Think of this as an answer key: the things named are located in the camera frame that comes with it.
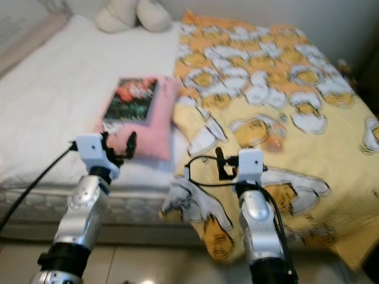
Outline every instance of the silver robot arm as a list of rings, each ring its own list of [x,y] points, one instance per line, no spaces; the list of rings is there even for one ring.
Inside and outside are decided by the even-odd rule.
[[[128,156],[119,157],[106,145],[107,134],[89,134],[76,139],[88,176],[80,179],[68,197],[68,208],[60,221],[49,252],[41,254],[30,284],[81,284],[87,259],[99,236],[107,209],[112,179],[118,177],[123,158],[133,157],[136,134],[127,144]]]
[[[280,231],[276,223],[274,210],[266,200],[268,193],[261,185],[261,176],[264,170],[267,170],[263,164],[263,152],[260,149],[241,149],[238,156],[224,159],[221,149],[218,148],[216,155],[219,179],[233,179],[233,183],[237,183],[233,190],[239,200],[239,222],[243,229],[245,254],[252,282],[297,283],[297,274],[288,252],[284,232]],[[225,165],[238,171],[234,170],[233,175],[228,175],[224,169]]]

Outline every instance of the cartoon print blanket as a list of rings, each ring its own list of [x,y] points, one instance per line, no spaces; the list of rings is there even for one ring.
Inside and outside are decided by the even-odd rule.
[[[183,88],[174,123],[190,146],[163,217],[190,221],[214,260],[241,256],[235,193],[182,175],[216,147],[225,156],[257,147],[289,242],[330,248],[359,268],[379,240],[379,121],[304,34],[187,12],[175,76]],[[220,183],[207,159],[191,165],[191,178]]]

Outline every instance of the white bed sheet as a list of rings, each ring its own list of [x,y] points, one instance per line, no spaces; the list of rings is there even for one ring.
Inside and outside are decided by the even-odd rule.
[[[74,140],[90,133],[120,77],[172,75],[180,24],[164,33],[142,27],[106,34],[83,17],[68,25],[0,80],[0,187],[28,185]],[[115,186],[166,188],[187,143],[172,132],[171,162],[135,160]],[[74,185],[86,173],[66,156],[45,185]]]

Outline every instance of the tiled floor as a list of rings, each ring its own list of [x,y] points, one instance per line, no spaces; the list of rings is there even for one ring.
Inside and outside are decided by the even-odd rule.
[[[29,283],[37,259],[49,244],[0,245],[0,284]],[[353,275],[337,257],[294,253],[300,284],[371,284]],[[218,266],[201,249],[97,246],[84,273],[86,284],[251,284],[245,262]]]

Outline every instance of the book cover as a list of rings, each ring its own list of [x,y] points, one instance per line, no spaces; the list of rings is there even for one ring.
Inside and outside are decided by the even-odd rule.
[[[120,79],[103,122],[149,124],[157,90],[156,78]]]

